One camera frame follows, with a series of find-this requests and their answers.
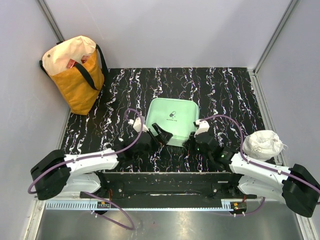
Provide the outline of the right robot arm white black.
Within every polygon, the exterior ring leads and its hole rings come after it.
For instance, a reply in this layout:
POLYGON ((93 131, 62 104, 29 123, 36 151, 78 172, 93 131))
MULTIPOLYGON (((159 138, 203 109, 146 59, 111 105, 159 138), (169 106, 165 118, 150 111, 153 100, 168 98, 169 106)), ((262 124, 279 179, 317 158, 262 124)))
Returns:
POLYGON ((219 146, 208 132, 191 133, 183 146, 207 158, 214 170, 237 175, 237 180, 227 186, 231 197, 266 197, 285 204, 298 215, 313 216, 320 200, 320 184, 304 166, 287 167, 254 159, 219 146))

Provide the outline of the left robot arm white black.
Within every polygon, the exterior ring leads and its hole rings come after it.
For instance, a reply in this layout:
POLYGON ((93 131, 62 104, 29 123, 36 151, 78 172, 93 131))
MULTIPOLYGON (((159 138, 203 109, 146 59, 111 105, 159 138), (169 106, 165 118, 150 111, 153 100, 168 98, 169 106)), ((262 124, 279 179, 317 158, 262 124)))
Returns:
POLYGON ((102 171, 115 171, 131 165, 138 155, 167 144, 173 137, 157 123, 151 125, 155 130, 152 133, 140 117, 130 119, 128 123, 137 134, 121 145, 78 155, 65 154, 61 149, 51 151, 31 169, 33 182, 28 193, 35 194, 42 201, 81 192, 93 193, 98 198, 106 196, 109 189, 102 179, 102 171))

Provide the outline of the mint green medicine case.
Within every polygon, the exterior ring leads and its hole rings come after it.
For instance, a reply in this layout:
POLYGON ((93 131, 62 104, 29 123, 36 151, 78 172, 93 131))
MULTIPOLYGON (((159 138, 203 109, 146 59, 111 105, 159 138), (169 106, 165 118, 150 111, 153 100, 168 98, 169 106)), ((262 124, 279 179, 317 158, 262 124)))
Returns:
POLYGON ((194 122, 199 115, 200 108, 194 101, 158 97, 150 103, 145 125, 155 136, 163 132, 172 134, 167 145, 182 147, 196 131, 194 122))

